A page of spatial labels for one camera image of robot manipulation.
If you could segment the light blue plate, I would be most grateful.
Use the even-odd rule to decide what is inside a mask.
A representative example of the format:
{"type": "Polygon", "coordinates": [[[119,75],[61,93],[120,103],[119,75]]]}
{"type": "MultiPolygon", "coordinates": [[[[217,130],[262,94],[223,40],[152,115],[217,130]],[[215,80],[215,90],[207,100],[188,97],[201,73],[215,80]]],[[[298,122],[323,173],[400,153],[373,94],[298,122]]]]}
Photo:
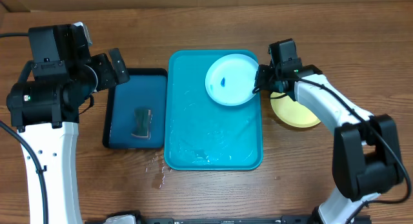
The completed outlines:
{"type": "Polygon", "coordinates": [[[216,103],[238,106],[254,97],[252,92],[258,63],[244,54],[229,54],[219,58],[205,77],[207,94],[216,103]]]}

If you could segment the green and orange sponge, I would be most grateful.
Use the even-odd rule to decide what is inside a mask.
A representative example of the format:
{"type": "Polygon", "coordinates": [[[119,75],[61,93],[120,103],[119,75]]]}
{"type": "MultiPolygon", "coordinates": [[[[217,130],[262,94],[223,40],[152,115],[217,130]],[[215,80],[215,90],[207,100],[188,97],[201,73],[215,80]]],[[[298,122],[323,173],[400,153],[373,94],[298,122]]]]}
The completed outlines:
{"type": "Polygon", "coordinates": [[[137,108],[134,110],[134,120],[136,125],[131,135],[141,139],[149,139],[152,111],[147,108],[137,108]]]}

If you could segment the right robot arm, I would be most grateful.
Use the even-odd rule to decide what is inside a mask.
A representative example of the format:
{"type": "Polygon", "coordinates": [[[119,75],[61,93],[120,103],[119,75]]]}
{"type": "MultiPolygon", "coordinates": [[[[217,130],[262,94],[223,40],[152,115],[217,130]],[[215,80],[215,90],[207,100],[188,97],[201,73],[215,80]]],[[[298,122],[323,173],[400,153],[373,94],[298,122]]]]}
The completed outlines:
{"type": "Polygon", "coordinates": [[[262,90],[288,96],[309,109],[334,137],[330,197],[317,206],[308,223],[353,223],[360,211],[382,203],[380,195],[405,182],[401,199],[412,194],[412,182],[402,163],[396,123],[387,114],[375,116],[338,92],[315,65],[303,65],[293,39],[272,43],[268,65],[259,65],[253,93],[262,90]]]}

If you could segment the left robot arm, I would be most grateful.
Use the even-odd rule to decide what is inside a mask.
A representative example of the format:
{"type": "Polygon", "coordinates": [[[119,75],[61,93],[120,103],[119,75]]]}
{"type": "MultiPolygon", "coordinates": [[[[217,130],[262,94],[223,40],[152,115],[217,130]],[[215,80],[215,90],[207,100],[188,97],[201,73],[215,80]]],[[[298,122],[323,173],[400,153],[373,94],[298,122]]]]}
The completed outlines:
{"type": "Polygon", "coordinates": [[[82,221],[76,176],[80,107],[96,92],[130,76],[118,49],[92,56],[87,27],[34,27],[26,33],[32,60],[6,98],[11,123],[4,129],[20,142],[26,165],[31,223],[82,221]]]}

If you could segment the yellow plate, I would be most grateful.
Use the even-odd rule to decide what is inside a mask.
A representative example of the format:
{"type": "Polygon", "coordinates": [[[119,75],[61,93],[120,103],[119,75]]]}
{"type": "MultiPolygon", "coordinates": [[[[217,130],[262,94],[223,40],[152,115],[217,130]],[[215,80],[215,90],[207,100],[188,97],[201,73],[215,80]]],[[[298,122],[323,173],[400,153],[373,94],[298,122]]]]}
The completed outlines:
{"type": "Polygon", "coordinates": [[[310,128],[321,122],[308,108],[293,101],[286,94],[273,92],[269,98],[275,115],[292,127],[310,128]]]}

